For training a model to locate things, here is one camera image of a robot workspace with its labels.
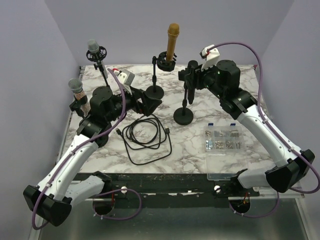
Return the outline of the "black microphone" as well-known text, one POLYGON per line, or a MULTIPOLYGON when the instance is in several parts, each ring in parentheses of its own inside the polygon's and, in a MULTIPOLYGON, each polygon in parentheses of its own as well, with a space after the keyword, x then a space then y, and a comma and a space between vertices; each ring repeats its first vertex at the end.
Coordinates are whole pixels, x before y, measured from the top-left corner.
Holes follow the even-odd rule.
POLYGON ((196 83, 197 83, 197 74, 196 68, 198 67, 198 62, 196 60, 191 60, 188 62, 187 70, 188 73, 186 74, 186 86, 187 86, 187 100, 188 103, 191 105, 195 98, 195 90, 196 90, 196 83))

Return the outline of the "black clip microphone stand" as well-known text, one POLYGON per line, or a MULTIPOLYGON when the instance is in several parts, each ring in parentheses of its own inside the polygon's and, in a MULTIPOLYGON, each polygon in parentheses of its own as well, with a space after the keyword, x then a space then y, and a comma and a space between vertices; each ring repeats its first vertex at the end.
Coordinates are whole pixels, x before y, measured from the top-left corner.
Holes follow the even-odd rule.
POLYGON ((193 112, 189 108, 187 108, 188 89, 187 89, 186 84, 184 84, 183 87, 184 87, 184 98, 182 100, 182 107, 177 108, 174 111, 173 119, 177 124, 182 125, 182 126, 187 126, 193 121, 194 115, 193 115, 193 112))

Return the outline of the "gold microphone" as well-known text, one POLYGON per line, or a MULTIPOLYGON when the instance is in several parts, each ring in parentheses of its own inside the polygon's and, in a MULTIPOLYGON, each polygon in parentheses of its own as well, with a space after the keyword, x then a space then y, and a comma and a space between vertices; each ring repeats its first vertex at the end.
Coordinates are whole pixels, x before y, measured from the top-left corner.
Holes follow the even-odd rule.
POLYGON ((180 34, 180 26, 178 23, 171 23, 167 30, 168 41, 166 50, 166 61, 171 62, 174 58, 177 38, 180 34))

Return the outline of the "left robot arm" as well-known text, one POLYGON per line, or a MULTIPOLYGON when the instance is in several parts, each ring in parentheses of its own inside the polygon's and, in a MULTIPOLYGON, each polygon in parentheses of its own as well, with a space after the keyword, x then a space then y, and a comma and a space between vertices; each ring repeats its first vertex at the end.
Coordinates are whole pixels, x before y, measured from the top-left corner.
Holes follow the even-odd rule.
POLYGON ((28 185, 23 191, 32 217, 40 216, 57 227, 82 201, 94 195, 107 197, 111 185, 102 173, 94 173, 76 185, 71 182, 87 159, 108 142, 109 133, 127 111, 150 116, 161 103, 160 99, 149 97, 144 90, 134 87, 118 95, 108 86, 96 88, 89 100, 89 114, 80 122, 65 154, 43 180, 36 186, 28 185))

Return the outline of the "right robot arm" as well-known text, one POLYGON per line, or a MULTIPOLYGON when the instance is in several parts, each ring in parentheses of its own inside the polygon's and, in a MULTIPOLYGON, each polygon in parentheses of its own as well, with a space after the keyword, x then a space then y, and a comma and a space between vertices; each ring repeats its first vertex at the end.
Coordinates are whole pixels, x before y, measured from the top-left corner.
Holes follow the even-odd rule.
POLYGON ((189 103, 193 102, 195 90, 208 89, 219 99, 222 109, 255 136, 275 164, 271 169, 239 171, 230 183, 230 191, 241 196, 253 187, 271 187, 285 193, 307 174, 315 154, 310 149, 302 150, 279 131, 259 110, 255 97, 240 88, 240 76, 241 70, 232 60, 220 60, 205 70, 191 60, 178 72, 178 79, 189 91, 189 103))

